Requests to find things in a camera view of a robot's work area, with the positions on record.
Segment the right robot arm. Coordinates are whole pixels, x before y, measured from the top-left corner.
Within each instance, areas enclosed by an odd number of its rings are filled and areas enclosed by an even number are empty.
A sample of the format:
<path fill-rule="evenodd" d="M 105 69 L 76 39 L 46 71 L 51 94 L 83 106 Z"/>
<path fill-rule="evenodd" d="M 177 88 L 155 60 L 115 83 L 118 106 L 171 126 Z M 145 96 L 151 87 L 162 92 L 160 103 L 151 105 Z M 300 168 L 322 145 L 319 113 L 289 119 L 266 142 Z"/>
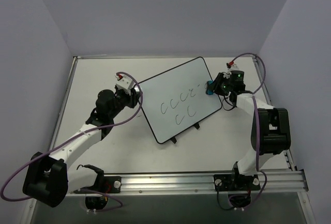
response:
<path fill-rule="evenodd" d="M 206 94 L 227 97 L 233 107 L 252 117 L 251 145 L 245 156 L 234 164 L 229 177 L 232 187 L 242 189 L 267 161 L 290 148 L 288 111 L 266 104 L 246 90 L 244 72 L 240 70 L 218 73 L 206 83 Z"/>

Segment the white whiteboard black frame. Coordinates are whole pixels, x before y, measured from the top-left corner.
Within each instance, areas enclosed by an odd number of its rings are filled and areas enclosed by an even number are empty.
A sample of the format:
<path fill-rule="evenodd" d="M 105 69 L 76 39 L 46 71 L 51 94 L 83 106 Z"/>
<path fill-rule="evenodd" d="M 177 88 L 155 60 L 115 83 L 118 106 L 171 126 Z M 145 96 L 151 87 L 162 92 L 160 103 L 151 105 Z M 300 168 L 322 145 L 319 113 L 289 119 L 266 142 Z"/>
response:
<path fill-rule="evenodd" d="M 197 57 L 139 83 L 142 111 L 158 144 L 164 144 L 222 108 L 217 95 L 206 94 L 212 76 Z"/>

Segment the blue bone-shaped eraser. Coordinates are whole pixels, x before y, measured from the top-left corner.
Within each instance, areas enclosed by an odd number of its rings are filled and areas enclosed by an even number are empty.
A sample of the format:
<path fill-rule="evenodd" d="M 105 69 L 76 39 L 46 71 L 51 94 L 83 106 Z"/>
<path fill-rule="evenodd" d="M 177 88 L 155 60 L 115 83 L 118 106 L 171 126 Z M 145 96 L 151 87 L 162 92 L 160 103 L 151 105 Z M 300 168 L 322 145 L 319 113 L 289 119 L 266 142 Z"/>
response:
<path fill-rule="evenodd" d="M 207 95 L 213 95 L 214 94 L 214 83 L 212 80 L 209 80 L 206 82 L 206 94 Z"/>

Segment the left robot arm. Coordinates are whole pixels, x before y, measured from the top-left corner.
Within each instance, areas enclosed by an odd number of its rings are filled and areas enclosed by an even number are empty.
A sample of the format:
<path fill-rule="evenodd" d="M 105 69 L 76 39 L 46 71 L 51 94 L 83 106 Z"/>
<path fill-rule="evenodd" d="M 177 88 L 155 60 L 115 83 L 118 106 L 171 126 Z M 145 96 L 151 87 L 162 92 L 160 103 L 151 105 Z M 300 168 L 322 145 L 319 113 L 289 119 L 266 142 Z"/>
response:
<path fill-rule="evenodd" d="M 31 158 L 23 184 L 23 193 L 50 207 L 58 206 L 66 194 L 73 191 L 104 192 L 104 171 L 96 166 L 78 166 L 73 173 L 68 169 L 90 147 L 102 141 L 116 125 L 114 118 L 125 107 L 135 108 L 142 102 L 138 87 L 126 92 L 104 89 L 98 93 L 96 106 L 79 131 L 68 141 L 47 154 L 37 152 Z"/>

